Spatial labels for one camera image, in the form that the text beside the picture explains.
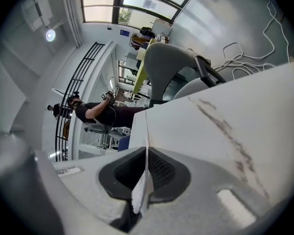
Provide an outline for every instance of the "man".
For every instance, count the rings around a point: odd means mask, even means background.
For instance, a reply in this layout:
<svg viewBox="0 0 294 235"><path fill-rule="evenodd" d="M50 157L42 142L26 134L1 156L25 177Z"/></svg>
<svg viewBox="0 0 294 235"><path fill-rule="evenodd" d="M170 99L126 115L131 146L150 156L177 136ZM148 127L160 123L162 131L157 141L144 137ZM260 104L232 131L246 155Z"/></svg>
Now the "man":
<svg viewBox="0 0 294 235"><path fill-rule="evenodd" d="M82 122L96 123L96 120L102 124L111 127L132 128L134 114L145 110L143 107L118 107L110 105L112 96L107 94L101 103L84 104L78 94L68 98L68 106L75 110L76 116Z"/></svg>
<svg viewBox="0 0 294 235"><path fill-rule="evenodd" d="M59 115L62 117L66 117L67 119L71 119L72 110L67 108L61 108L60 104L55 104L53 107L51 105L48 105L47 107L48 111L52 111L52 114L55 118L57 118Z"/></svg>

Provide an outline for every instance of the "dark pants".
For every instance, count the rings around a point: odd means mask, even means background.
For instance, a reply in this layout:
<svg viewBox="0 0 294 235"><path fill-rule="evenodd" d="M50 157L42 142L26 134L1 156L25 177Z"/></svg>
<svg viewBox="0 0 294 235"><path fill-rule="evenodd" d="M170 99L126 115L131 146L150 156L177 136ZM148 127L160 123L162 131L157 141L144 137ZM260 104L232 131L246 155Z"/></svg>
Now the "dark pants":
<svg viewBox="0 0 294 235"><path fill-rule="evenodd" d="M64 108L64 109L61 109L60 115L64 118L66 117L67 119L71 119L72 112L73 112L72 109Z"/></svg>
<svg viewBox="0 0 294 235"><path fill-rule="evenodd" d="M134 115L137 112L146 110L144 107L114 107L117 117L113 127L128 127L132 128Z"/></svg>

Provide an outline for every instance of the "white table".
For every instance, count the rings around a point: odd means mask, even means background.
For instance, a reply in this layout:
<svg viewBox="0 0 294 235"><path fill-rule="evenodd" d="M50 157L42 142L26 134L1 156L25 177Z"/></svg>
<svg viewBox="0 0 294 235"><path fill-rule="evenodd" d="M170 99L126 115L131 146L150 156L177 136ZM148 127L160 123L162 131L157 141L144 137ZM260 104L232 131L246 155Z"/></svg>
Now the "white table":
<svg viewBox="0 0 294 235"><path fill-rule="evenodd" d="M294 190L294 63L139 112L129 148L145 137L222 166L274 205Z"/></svg>

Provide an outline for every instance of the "black railing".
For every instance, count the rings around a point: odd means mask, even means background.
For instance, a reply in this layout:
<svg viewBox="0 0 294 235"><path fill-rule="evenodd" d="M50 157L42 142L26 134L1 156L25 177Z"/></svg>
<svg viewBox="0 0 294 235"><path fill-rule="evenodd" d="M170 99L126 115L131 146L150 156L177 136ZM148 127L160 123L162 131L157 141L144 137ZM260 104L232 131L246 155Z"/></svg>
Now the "black railing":
<svg viewBox="0 0 294 235"><path fill-rule="evenodd" d="M97 54L100 52L104 45L98 44L97 42L94 43L94 45L88 50L82 61L79 63L78 67L76 68L69 85L64 93L62 103L61 103L61 109L68 108L67 106L67 96L73 95L73 92L76 92L79 90L80 85L84 81L84 76L90 67L91 63L95 60ZM67 141L69 137L69 126L70 126L70 110L64 110L64 112L67 112L69 114L63 114L61 115L61 111L57 120L57 127L55 130L55 161L65 161L68 159L67 155Z"/></svg>

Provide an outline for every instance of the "light fixture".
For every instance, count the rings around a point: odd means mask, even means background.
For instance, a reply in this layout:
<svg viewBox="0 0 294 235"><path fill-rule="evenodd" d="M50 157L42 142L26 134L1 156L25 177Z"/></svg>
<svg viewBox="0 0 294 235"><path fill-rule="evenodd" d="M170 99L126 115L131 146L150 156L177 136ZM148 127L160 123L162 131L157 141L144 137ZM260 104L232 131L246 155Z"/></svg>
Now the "light fixture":
<svg viewBox="0 0 294 235"><path fill-rule="evenodd" d="M52 42L55 39L55 31L53 29L46 32L46 39L48 42Z"/></svg>
<svg viewBox="0 0 294 235"><path fill-rule="evenodd" d="M111 89L113 90L113 85L112 85L112 80L111 79L109 80L109 83L110 83Z"/></svg>

